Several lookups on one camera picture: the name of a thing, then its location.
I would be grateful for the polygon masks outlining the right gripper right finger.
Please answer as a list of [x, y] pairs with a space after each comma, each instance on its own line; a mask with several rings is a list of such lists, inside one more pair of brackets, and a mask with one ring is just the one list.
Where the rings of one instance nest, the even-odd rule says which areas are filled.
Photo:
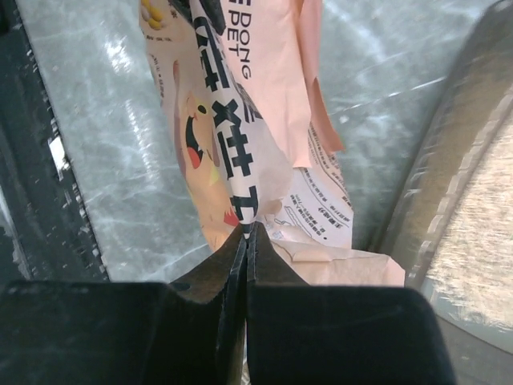
[[434, 311], [417, 291], [311, 286], [255, 223], [247, 248], [254, 384], [453, 384]]

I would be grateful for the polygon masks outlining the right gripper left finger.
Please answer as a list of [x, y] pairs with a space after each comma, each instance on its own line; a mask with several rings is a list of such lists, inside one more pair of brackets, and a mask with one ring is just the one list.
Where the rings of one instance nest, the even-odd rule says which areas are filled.
[[236, 228], [170, 283], [11, 282], [2, 383], [240, 383], [245, 248]]

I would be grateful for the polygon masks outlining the orange cat litter bag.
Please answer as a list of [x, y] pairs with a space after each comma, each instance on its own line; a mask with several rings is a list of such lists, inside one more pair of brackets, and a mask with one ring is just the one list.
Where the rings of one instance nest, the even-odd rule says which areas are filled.
[[265, 227], [315, 285], [402, 286], [352, 247], [343, 146], [318, 82], [319, 1], [142, 1], [139, 24], [180, 171], [212, 250]]

